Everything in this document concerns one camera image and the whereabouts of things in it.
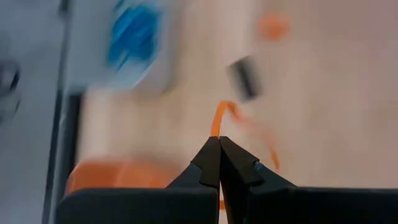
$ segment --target beige surface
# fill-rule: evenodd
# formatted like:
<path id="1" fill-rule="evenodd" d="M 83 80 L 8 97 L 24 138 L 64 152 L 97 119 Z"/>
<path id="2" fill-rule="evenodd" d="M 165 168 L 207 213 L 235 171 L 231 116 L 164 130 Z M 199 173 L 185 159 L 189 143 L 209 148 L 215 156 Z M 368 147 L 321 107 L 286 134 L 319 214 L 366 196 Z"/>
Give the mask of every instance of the beige surface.
<path id="1" fill-rule="evenodd" d="M 281 175 L 297 185 L 398 187 L 398 2 L 283 1 L 292 32 L 279 43 L 253 36 L 265 5 L 186 1 L 175 85 L 153 99 L 89 92 L 79 159 L 149 153 L 183 169 L 207 140 L 218 102 L 239 99 L 227 66 L 250 54 L 266 91 L 240 104 L 277 134 Z M 222 133 L 273 167 L 264 146 L 228 119 Z"/>

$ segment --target orange object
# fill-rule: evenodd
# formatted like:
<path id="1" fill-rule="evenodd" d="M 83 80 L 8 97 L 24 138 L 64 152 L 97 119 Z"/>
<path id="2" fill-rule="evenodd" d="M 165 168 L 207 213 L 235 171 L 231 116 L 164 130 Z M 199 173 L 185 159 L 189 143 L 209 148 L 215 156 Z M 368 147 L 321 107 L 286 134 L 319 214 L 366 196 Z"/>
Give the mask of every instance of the orange object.
<path id="1" fill-rule="evenodd" d="M 279 14 L 270 13 L 259 20 L 258 29 L 267 40 L 277 41 L 284 38 L 290 31 L 288 20 Z"/>
<path id="2" fill-rule="evenodd" d="M 221 101 L 218 104 L 216 115 L 211 125 L 210 136 L 212 137 L 220 136 L 221 120 L 223 119 L 225 110 L 229 110 L 229 112 L 231 112 L 232 118 L 235 122 L 237 122 L 238 124 L 242 124 L 246 128 L 250 129 L 253 132 L 253 134 L 258 134 L 259 138 L 265 140 L 266 145 L 268 146 L 268 150 L 271 154 L 271 159 L 274 162 L 275 169 L 279 170 L 280 163 L 279 163 L 278 153 L 275 148 L 275 136 L 271 131 L 260 128 L 251 119 L 243 117 L 242 114 L 239 112 L 236 103 L 230 101 Z"/>
<path id="3" fill-rule="evenodd" d="M 220 210 L 225 210 L 224 200 L 220 200 Z"/>
<path id="4" fill-rule="evenodd" d="M 67 193 L 88 188 L 164 188 L 177 175 L 178 169 L 150 160 L 84 161 L 70 174 Z"/>

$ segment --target orange cable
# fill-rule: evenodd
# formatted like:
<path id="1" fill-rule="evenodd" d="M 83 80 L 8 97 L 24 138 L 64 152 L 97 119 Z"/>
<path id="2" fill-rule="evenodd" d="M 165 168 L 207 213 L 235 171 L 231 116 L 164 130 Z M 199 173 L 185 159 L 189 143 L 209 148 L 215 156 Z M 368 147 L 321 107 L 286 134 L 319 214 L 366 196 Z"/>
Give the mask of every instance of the orange cable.
<path id="1" fill-rule="evenodd" d="M 260 138 L 263 138 L 266 142 L 266 145 L 268 145 L 268 150 L 271 154 L 271 159 L 274 162 L 275 169 L 279 170 L 280 167 L 280 162 L 279 162 L 279 156 L 275 147 L 275 136 L 270 130 L 262 129 L 254 121 L 252 121 L 249 118 L 243 118 L 241 113 L 238 110 L 238 107 L 236 106 L 236 103 L 233 103 L 231 101 L 221 101 L 218 104 L 217 111 L 213 120 L 213 123 L 211 125 L 211 137 L 219 137 L 220 136 L 220 127 L 221 127 L 221 121 L 223 119 L 223 115 L 225 110 L 229 110 L 229 112 L 232 114 L 233 120 L 236 123 L 243 124 L 246 126 L 248 129 L 251 129 L 253 131 L 257 130 L 260 131 L 258 133 Z"/>

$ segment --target white surface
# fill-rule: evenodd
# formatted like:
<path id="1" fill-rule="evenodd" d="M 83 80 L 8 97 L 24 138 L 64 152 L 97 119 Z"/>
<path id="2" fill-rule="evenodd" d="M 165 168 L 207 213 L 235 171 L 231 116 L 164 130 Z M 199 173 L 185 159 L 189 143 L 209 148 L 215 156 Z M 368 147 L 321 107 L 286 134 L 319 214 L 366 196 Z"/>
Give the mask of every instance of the white surface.
<path id="1" fill-rule="evenodd" d="M 175 88 L 154 100 L 90 92 L 80 159 L 148 153 L 185 168 L 207 140 L 218 102 L 239 101 L 228 66 L 251 54 L 265 94 L 240 107 L 275 131 L 283 177 L 397 188 L 398 1 L 282 1 L 291 33 L 258 43 L 241 33 L 252 3 L 262 0 L 187 1 Z M 272 168 L 264 146 L 226 121 L 221 133 Z"/>
<path id="2" fill-rule="evenodd" d="M 111 26 L 114 21 L 112 1 L 73 1 L 70 41 L 67 57 L 67 86 L 71 91 L 85 88 L 135 89 L 138 93 L 158 95 L 172 81 L 172 62 L 176 28 L 173 0 L 150 0 L 161 12 L 158 53 L 153 64 L 142 69 L 128 62 L 117 72 L 106 66 Z"/>

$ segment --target black object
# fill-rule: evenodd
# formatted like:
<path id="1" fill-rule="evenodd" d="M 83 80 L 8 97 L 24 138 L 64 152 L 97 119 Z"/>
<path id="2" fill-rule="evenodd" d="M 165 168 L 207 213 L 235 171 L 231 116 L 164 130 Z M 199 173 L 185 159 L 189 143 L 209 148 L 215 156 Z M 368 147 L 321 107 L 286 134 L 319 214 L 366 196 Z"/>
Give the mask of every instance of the black object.
<path id="1" fill-rule="evenodd" d="M 17 88 L 21 73 L 19 64 L 13 60 L 0 60 L 0 93 L 5 94 Z"/>
<path id="2" fill-rule="evenodd" d="M 70 9 L 70 0 L 61 0 L 60 6 L 59 6 L 59 12 L 60 14 L 68 14 Z"/>
<path id="3" fill-rule="evenodd" d="M 56 113 L 54 114 L 53 123 L 59 123 L 62 112 L 65 125 L 61 127 L 61 130 L 58 125 L 54 125 L 52 131 L 42 224 L 48 224 L 51 222 L 50 214 L 54 214 L 56 206 L 52 205 L 52 200 L 54 198 L 56 203 L 62 200 L 68 176 L 75 166 L 76 142 L 78 137 L 78 124 L 80 122 L 79 117 L 82 98 L 81 94 L 70 95 L 68 98 L 64 99 L 66 106 L 64 111 L 61 111 L 62 91 L 57 91 L 57 97 L 55 100 Z M 58 148 L 57 142 L 60 131 L 63 132 L 63 136 L 59 140 L 62 142 L 62 146 Z M 59 159 L 59 161 L 57 161 L 57 153 L 61 155 L 59 158 L 62 158 Z"/>
<path id="4" fill-rule="evenodd" d="M 398 190 L 296 187 L 227 137 L 210 137 L 165 189 L 87 189 L 67 195 L 57 223 L 397 223 Z"/>
<path id="5" fill-rule="evenodd" d="M 255 99 L 260 94 L 261 89 L 250 57 L 239 59 L 231 65 L 231 68 L 243 99 Z"/>

